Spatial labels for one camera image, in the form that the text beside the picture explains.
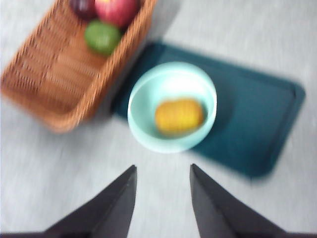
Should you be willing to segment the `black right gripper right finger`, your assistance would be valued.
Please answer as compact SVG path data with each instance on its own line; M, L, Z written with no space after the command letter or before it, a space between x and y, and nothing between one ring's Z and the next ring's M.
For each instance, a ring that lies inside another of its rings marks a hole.
M190 166L190 187L202 238L276 238L285 233L235 198L195 164Z

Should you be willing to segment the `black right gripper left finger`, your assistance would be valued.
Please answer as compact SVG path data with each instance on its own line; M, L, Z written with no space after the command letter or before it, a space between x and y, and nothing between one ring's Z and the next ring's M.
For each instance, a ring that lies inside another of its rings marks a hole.
M126 238L137 188L137 168L130 166L93 199L47 229L56 238Z

